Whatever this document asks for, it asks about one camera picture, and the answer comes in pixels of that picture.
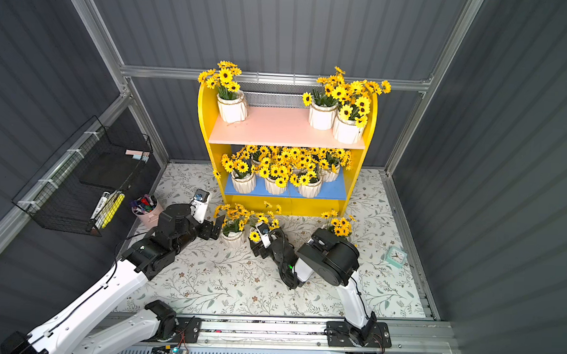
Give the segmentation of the sunflower pot taken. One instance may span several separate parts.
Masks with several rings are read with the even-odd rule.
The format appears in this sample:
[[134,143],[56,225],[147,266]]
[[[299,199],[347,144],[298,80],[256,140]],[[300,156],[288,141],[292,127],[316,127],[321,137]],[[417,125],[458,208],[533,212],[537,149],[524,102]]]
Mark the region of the sunflower pot taken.
[[321,218],[324,219],[323,230],[332,232],[334,235],[349,239],[353,233],[353,223],[356,219],[351,214],[341,214],[332,209],[331,211],[325,211],[321,214]]
[[246,241],[245,231],[251,215],[248,209],[237,203],[222,204],[215,208],[214,218],[223,218],[221,239],[225,244],[237,247]]

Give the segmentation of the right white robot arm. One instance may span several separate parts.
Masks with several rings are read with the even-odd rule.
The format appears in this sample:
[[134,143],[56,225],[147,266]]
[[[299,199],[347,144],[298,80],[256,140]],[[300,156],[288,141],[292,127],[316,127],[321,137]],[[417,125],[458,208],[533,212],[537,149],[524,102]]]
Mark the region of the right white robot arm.
[[356,246],[323,228],[316,229],[300,248],[295,248],[282,229],[260,223],[249,233],[251,249],[256,257],[273,259],[279,276],[287,288],[303,286],[317,274],[334,286],[344,305],[344,319],[329,321],[325,328],[330,346],[392,346],[385,323],[366,303],[359,288],[359,251]]

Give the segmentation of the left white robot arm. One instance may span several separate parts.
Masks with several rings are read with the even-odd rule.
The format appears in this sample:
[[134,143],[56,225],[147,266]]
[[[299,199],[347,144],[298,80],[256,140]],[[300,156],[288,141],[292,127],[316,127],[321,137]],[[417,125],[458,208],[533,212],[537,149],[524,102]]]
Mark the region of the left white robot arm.
[[93,330],[126,297],[171,265],[194,240],[219,239],[224,217],[207,221],[204,203],[173,204],[158,225],[115,259],[110,270],[53,318],[28,333],[16,331],[2,342],[3,354],[118,354],[141,341],[172,342],[192,330],[161,300],[129,319]]

